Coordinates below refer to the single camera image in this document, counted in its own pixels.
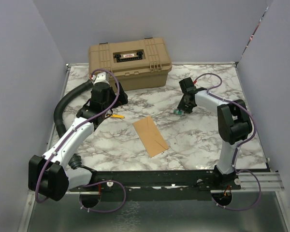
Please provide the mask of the white green glue stick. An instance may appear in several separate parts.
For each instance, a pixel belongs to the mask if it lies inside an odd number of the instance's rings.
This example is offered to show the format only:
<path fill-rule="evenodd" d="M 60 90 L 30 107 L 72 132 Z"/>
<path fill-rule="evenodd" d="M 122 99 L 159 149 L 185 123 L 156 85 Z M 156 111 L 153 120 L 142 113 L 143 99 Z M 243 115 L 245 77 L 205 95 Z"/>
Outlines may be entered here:
<path fill-rule="evenodd" d="M 184 112 L 181 111 L 181 110 L 178 110 L 178 109 L 174 109 L 174 110 L 172 111 L 172 113 L 173 113 L 173 114 L 176 114 L 176 115 L 184 115 Z"/>

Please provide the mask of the brown paper envelope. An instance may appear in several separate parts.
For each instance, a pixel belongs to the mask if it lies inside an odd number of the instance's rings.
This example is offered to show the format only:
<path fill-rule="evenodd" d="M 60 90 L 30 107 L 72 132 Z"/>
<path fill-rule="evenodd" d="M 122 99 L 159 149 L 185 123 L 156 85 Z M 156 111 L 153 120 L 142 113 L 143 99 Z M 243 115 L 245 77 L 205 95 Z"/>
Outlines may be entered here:
<path fill-rule="evenodd" d="M 169 149 L 156 124 L 150 116 L 133 123 L 149 157 L 154 157 Z"/>

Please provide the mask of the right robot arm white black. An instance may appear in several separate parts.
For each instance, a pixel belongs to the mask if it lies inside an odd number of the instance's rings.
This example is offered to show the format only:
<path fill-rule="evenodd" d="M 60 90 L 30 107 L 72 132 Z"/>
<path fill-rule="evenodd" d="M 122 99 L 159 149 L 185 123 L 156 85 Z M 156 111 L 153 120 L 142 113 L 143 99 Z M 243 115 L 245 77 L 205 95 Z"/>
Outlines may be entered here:
<path fill-rule="evenodd" d="M 214 167 L 213 185 L 225 188 L 230 178 L 236 175 L 235 160 L 239 146 L 252 132 L 252 123 L 243 100 L 225 100 L 214 97 L 206 88 L 196 88 L 193 80 L 185 78 L 179 81 L 183 96 L 177 111 L 192 113 L 197 106 L 206 108 L 217 115 L 218 132 L 222 139 L 222 149 L 217 165 Z"/>

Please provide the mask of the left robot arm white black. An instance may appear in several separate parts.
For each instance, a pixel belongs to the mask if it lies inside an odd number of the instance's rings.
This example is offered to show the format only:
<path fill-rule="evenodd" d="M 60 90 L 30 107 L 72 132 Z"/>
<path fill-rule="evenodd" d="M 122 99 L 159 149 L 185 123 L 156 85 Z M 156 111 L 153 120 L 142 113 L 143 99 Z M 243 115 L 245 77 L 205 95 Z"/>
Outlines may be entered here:
<path fill-rule="evenodd" d="M 82 164 L 76 151 L 106 119 L 108 111 L 128 103 L 128 96 L 119 82 L 113 90 L 108 81 L 86 81 L 66 94 L 54 111 L 54 123 L 59 140 L 41 156 L 29 160 L 28 187 L 35 192 L 35 201 L 59 201 L 66 191 L 76 187 L 93 190 L 97 185 L 95 170 Z M 91 98 L 77 112 L 72 125 L 66 128 L 63 111 L 68 103 L 85 91 Z"/>

